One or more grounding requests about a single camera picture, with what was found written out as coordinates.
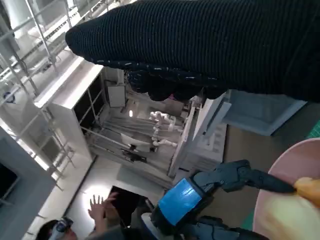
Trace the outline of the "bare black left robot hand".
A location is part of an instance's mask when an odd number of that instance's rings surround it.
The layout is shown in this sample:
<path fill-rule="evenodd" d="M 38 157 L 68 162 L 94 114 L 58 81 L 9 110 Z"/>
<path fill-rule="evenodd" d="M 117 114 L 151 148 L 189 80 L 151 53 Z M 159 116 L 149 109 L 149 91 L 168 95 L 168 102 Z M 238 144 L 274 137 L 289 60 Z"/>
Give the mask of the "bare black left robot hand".
<path fill-rule="evenodd" d="M 142 215 L 145 226 L 157 240 L 264 240 L 265 236 L 239 227 L 229 227 L 220 218 L 198 217 L 222 189 L 235 192 L 249 186 L 274 193 L 291 194 L 296 189 L 266 172 L 252 169 L 248 160 L 221 163 L 210 171 L 198 171 L 181 179 L 158 201 L 151 213 Z"/>

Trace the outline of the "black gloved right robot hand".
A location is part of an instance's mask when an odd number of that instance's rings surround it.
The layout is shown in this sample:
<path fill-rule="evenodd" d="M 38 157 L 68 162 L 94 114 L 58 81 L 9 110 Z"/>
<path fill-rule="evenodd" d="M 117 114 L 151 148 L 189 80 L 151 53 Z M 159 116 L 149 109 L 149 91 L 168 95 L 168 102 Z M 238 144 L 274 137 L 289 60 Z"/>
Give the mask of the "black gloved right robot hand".
<path fill-rule="evenodd" d="M 139 0 L 72 27 L 70 50 L 153 101 L 228 90 L 320 101 L 317 0 Z"/>

